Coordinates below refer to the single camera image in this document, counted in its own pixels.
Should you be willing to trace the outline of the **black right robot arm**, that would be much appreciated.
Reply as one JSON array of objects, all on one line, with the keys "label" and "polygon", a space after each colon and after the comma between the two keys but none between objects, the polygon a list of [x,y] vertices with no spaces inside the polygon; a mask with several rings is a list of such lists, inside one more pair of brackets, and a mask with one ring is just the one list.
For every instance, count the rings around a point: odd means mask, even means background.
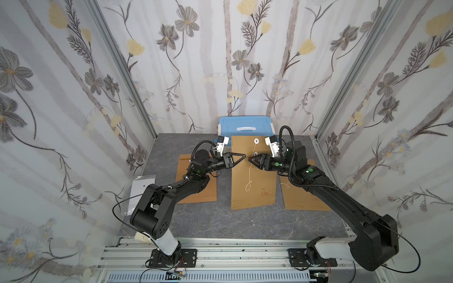
[{"label": "black right robot arm", "polygon": [[249,162],[260,170],[286,174],[290,183],[322,200],[352,229],[354,238],[317,237],[307,244],[306,259],[320,265],[327,259],[355,261],[375,271],[399,252],[396,220],[380,216],[338,188],[318,167],[309,165],[305,147],[296,142],[285,153],[258,154]]}]

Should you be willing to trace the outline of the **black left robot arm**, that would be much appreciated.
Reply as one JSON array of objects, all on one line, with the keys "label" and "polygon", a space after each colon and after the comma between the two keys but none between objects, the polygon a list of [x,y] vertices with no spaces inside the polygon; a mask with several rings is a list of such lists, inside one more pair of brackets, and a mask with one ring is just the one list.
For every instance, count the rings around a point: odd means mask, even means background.
[{"label": "black left robot arm", "polygon": [[169,230],[176,204],[202,192],[208,186],[212,172],[231,169],[245,158],[242,153],[217,153],[212,157],[207,150],[197,150],[183,179],[170,185],[146,187],[132,212],[130,224],[149,237],[161,253],[177,257],[180,242]]}]

